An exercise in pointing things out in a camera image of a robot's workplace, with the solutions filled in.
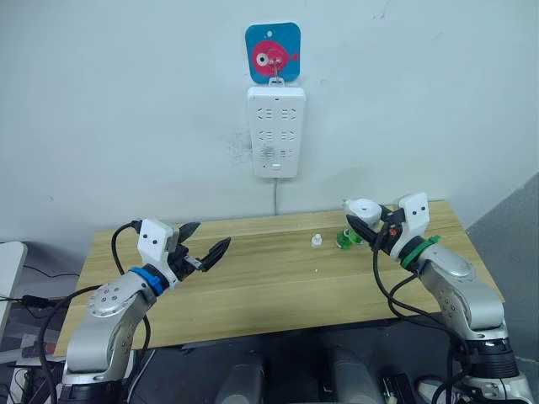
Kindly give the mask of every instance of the blue square sticker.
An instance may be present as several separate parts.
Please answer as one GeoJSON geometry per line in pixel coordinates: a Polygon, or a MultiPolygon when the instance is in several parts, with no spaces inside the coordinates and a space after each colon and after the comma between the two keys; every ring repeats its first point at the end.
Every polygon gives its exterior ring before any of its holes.
{"type": "Polygon", "coordinates": [[[281,77],[293,82],[300,75],[300,28],[294,23],[251,25],[245,45],[251,78],[258,84],[281,77]]]}

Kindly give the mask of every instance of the power strip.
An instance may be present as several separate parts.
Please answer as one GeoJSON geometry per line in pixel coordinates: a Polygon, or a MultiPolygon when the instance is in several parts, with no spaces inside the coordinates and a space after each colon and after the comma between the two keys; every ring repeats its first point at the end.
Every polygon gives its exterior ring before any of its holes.
{"type": "Polygon", "coordinates": [[[305,92],[298,87],[251,87],[247,92],[254,175],[297,175],[305,115],[305,92]]]}

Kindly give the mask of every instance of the green ring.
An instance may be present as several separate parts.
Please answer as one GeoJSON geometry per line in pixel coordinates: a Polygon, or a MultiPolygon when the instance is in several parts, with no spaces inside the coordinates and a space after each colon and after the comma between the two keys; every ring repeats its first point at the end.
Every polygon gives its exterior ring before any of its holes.
{"type": "Polygon", "coordinates": [[[401,261],[401,267],[406,269],[406,267],[408,267],[408,265],[412,262],[414,258],[420,255],[427,247],[430,247],[433,244],[436,244],[440,239],[441,239],[440,236],[432,236],[428,240],[425,240],[424,242],[419,244],[416,248],[412,250],[410,254],[404,257],[404,259],[401,261]]]}

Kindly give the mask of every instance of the small white bottle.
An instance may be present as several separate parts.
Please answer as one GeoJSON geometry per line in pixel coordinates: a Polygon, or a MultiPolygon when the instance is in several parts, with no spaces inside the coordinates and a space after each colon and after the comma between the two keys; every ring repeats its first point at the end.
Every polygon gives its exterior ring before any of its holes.
{"type": "Polygon", "coordinates": [[[322,246],[322,236],[317,233],[314,236],[312,236],[311,247],[320,248],[321,246],[322,246]]]}

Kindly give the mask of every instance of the robotic arm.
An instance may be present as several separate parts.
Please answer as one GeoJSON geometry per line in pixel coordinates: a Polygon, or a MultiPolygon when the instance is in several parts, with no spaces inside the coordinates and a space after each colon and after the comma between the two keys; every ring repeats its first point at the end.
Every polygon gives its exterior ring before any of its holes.
{"type": "Polygon", "coordinates": [[[477,402],[533,404],[526,377],[516,366],[501,299],[468,260],[440,245],[439,237],[424,239],[430,221],[426,194],[400,199],[395,211],[368,199],[348,203],[347,208],[352,229],[371,247],[381,237],[380,249],[419,276],[438,301],[444,323],[466,340],[470,353],[455,357],[462,367],[470,366],[462,382],[469,397],[477,402]],[[374,231],[379,220],[385,229],[380,235],[374,231]]]}
{"type": "Polygon", "coordinates": [[[116,404],[130,360],[136,326],[166,290],[174,290],[195,270],[206,272],[225,254],[230,238],[202,259],[188,255],[182,242],[200,223],[172,228],[161,221],[141,223],[140,268],[102,285],[90,297],[86,318],[67,347],[60,403],[116,404]]]}

